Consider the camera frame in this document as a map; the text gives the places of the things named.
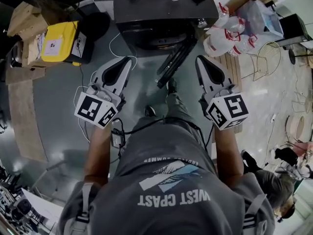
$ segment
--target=person in dark shirt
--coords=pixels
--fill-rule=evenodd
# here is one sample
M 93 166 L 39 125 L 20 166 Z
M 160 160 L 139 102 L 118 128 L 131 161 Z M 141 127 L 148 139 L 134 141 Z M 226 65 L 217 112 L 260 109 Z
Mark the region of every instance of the person in dark shirt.
M 293 191 L 294 185 L 287 177 L 277 177 L 273 172 L 258 167 L 255 159 L 246 151 L 242 151 L 244 163 L 244 174 L 254 173 L 262 189 L 267 194 L 268 201 L 274 213 L 282 219 L 289 218 L 295 211 Z

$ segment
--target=black hair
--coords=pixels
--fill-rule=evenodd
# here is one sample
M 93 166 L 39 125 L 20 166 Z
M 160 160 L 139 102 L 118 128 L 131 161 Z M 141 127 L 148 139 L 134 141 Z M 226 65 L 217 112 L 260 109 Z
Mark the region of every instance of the black hair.
M 290 207 L 290 209 L 286 212 L 286 214 L 284 216 L 282 216 L 282 219 L 290 218 L 294 214 L 294 211 L 295 211 L 295 205 L 293 204 Z

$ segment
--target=black pants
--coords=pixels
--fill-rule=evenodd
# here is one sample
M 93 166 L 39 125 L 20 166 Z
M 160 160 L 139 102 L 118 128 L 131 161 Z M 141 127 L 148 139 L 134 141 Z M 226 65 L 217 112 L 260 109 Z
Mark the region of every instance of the black pants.
M 258 171 L 258 170 L 262 170 L 262 169 L 257 165 L 255 159 L 254 159 L 253 157 L 251 157 L 251 155 L 250 155 L 249 153 L 245 152 L 245 153 L 243 154 L 243 160 L 245 160 L 245 161 L 246 161 L 246 164 L 248 165 L 248 166 L 246 166 L 245 163 L 244 163 L 244 167 L 245 167 L 245 169 L 244 169 L 244 174 L 246 174 L 246 173 L 248 173 L 248 172 L 254 173 L 254 172 Z

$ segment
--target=person's right arm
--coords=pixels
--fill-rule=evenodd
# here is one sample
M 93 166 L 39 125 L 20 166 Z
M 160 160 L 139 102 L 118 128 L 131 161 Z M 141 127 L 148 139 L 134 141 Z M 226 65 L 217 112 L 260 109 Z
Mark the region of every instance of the person's right arm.
M 233 187 L 244 174 L 244 163 L 237 147 L 234 128 L 215 129 L 217 168 L 220 180 Z

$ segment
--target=gray pants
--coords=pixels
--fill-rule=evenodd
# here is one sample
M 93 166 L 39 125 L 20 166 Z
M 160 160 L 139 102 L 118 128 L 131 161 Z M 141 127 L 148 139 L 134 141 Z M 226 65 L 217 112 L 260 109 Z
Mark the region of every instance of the gray pants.
M 188 121 L 188 122 L 195 124 L 194 118 L 189 115 L 186 106 L 181 101 L 181 99 L 177 93 L 169 94 L 166 98 L 166 103 L 168 106 L 168 113 L 166 115 L 166 118 L 167 117 L 181 118 L 185 121 Z M 138 128 L 146 125 L 146 124 L 149 124 L 149 123 L 151 123 L 157 119 L 160 119 L 160 118 L 161 117 L 143 117 L 143 118 L 139 119 L 138 123 L 134 127 L 134 130 L 136 130 L 136 129 L 138 129 Z M 197 131 L 194 128 L 192 128 L 191 126 L 189 126 L 188 123 L 181 121 L 181 120 L 176 120 L 176 119 L 167 119 L 165 122 L 166 122 L 166 124 L 175 124 L 175 125 L 179 125 L 180 127 L 186 129 L 189 133 L 191 133 L 191 135 L 196 139 L 196 141 L 202 147 L 204 147 L 201 136 L 199 134 L 199 131 Z

